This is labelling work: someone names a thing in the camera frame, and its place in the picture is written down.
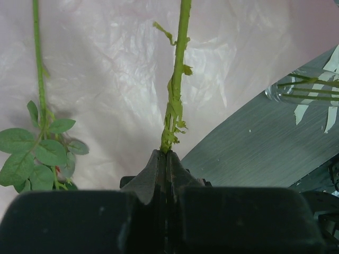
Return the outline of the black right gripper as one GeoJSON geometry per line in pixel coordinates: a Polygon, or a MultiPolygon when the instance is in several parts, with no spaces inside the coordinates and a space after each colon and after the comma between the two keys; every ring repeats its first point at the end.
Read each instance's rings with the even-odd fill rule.
{"type": "Polygon", "coordinates": [[[326,243],[326,253],[338,253],[338,159],[323,163],[290,188],[308,202],[326,243]]]}

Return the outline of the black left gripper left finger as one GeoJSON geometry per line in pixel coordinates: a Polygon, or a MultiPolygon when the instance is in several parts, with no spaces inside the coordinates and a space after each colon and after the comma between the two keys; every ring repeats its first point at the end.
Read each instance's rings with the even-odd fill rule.
{"type": "Polygon", "coordinates": [[[165,155],[120,190],[31,191],[1,221],[1,253],[165,253],[165,155]]]}

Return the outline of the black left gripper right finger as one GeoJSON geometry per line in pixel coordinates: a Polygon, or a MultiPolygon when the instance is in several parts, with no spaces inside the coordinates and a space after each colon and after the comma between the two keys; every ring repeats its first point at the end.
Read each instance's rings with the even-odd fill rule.
{"type": "Polygon", "coordinates": [[[166,156],[172,253],[324,253],[305,198],[278,187],[210,187],[166,156]]]}

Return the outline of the bare green stem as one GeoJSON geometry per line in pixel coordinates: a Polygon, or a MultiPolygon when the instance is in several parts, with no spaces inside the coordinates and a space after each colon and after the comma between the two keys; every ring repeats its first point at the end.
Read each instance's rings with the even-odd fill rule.
{"type": "Polygon", "coordinates": [[[167,32],[157,22],[153,27],[162,31],[169,39],[170,44],[175,47],[175,60],[173,74],[167,84],[168,102],[164,117],[164,129],[161,136],[160,151],[168,153],[174,144],[180,141],[176,136],[177,133],[185,133],[186,122],[183,120],[183,104],[181,100],[181,81],[182,76],[191,76],[192,67],[184,64],[184,54],[187,44],[190,41],[188,37],[188,26],[191,10],[191,1],[181,1],[180,17],[178,26],[177,40],[173,40],[171,33],[167,32]]]}

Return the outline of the pink small rose spray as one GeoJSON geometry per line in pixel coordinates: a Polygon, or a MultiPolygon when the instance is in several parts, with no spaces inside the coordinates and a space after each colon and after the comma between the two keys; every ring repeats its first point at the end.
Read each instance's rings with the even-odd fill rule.
{"type": "Polygon", "coordinates": [[[49,74],[42,61],[38,1],[32,2],[32,11],[39,99],[38,104],[29,101],[26,108],[38,133],[23,128],[1,131],[1,152],[9,155],[1,168],[1,186],[12,186],[17,193],[74,191],[76,156],[90,150],[82,141],[66,137],[75,120],[58,119],[48,109],[44,81],[49,74]]]}

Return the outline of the cream ribbon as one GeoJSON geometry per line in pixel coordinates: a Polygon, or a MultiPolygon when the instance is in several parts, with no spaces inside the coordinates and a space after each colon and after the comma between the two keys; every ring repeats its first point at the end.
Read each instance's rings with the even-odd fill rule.
{"type": "MultiPolygon", "coordinates": [[[[320,70],[320,81],[338,81],[338,46],[334,49],[329,60],[320,70]]],[[[295,123],[298,125],[304,114],[312,105],[324,105],[328,108],[326,124],[323,127],[324,133],[335,125],[338,117],[338,85],[329,86],[327,84],[312,84],[310,91],[306,93],[305,99],[301,101],[294,111],[295,123]]]]}

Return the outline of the purple pink wrapping paper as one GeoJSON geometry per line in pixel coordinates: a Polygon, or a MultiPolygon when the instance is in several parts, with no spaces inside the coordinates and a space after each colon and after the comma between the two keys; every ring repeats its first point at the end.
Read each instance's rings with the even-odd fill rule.
{"type": "MultiPolygon", "coordinates": [[[[73,180],[116,189],[160,145],[179,1],[40,1],[48,105],[89,146],[73,180]]],[[[334,1],[193,1],[182,80],[184,157],[277,80],[338,43],[334,1]]]]}

